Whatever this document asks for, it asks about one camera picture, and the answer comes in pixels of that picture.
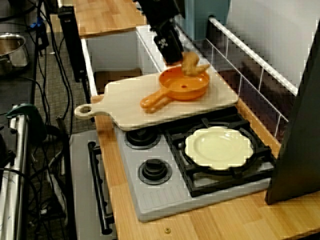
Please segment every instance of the wooden countertop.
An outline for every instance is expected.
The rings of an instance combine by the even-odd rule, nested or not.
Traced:
[[[80,38],[133,31],[147,24],[132,0],[73,0]]]
[[[92,98],[98,102],[101,96]],[[280,144],[240,99],[240,114],[277,156]],[[266,191],[159,220],[139,222],[108,116],[95,118],[119,240],[284,240],[320,231],[320,191],[273,205]]]

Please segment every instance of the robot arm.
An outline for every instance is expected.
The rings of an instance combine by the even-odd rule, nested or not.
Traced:
[[[183,59],[184,48],[174,26],[174,17],[179,14],[175,0],[133,0],[141,6],[151,30],[156,33],[154,42],[168,64]]]

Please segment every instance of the cutting board hole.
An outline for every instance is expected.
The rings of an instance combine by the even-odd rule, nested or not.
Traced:
[[[84,106],[83,108],[80,109],[80,113],[82,114],[87,114],[92,110],[92,107],[90,106]]]

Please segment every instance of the oven door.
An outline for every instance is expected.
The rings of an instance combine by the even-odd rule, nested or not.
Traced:
[[[114,240],[117,238],[116,227],[112,223],[112,206],[103,161],[99,150],[96,149],[98,145],[96,130],[73,134],[70,139],[78,240]]]

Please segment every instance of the white plate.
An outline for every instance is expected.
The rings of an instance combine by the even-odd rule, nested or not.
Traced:
[[[196,164],[214,170],[244,165],[254,151],[239,131],[214,126],[196,130],[185,140],[185,153]]]

